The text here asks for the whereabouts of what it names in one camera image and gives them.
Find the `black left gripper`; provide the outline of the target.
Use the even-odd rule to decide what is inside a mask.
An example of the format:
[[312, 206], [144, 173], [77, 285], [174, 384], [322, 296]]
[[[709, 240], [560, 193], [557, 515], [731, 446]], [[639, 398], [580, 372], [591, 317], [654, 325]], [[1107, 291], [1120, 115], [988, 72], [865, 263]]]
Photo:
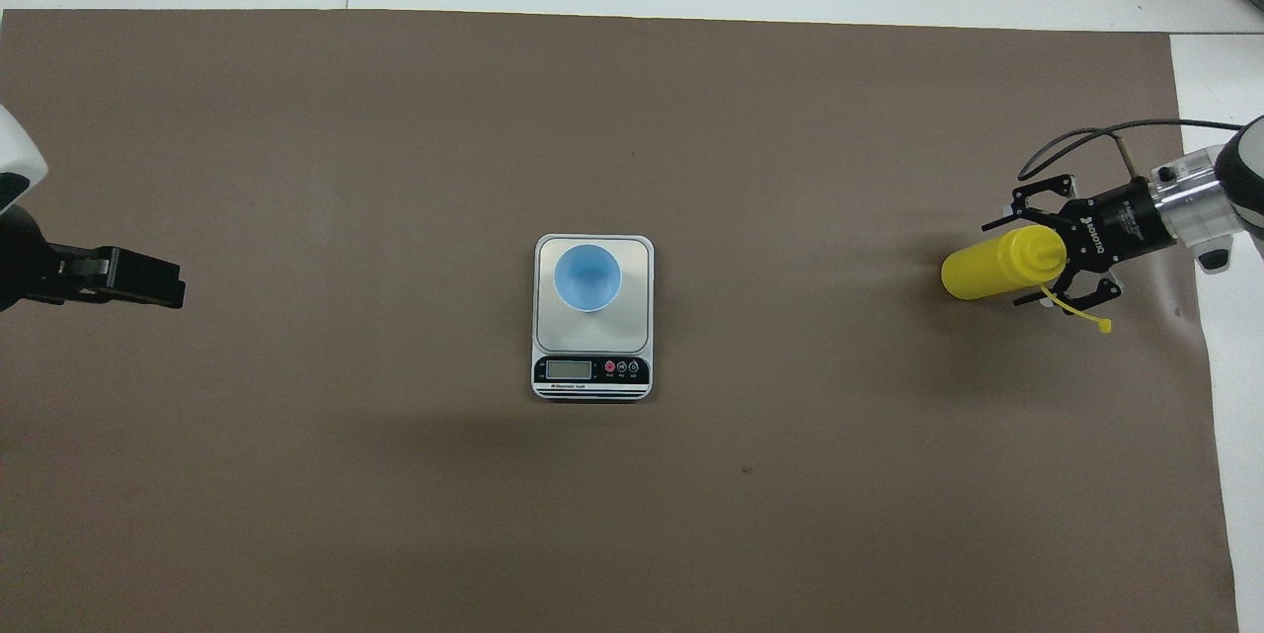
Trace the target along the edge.
[[35, 219], [23, 208], [6, 208], [1, 215], [1, 310], [40, 286], [49, 270], [51, 255], [56, 272], [49, 279], [54, 299], [73, 303], [131, 303], [181, 310], [186, 284], [181, 268], [173, 263], [130, 250], [81, 249], [46, 243]]

